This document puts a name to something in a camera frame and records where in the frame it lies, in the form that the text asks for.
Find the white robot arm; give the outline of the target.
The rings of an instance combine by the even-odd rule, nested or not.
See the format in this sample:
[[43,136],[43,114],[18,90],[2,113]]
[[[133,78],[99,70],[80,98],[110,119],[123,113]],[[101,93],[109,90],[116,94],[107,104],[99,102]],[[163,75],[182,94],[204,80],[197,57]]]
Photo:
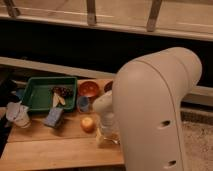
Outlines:
[[193,51],[168,48],[126,63],[93,102],[104,131],[119,127],[127,171],[188,171],[180,106],[201,74]]

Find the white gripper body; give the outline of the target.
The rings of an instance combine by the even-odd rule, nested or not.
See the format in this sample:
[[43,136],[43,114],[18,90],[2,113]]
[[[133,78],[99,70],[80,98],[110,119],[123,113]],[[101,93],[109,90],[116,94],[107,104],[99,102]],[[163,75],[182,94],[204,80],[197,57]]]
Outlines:
[[99,118],[96,142],[99,148],[111,148],[120,144],[117,122],[112,114]]

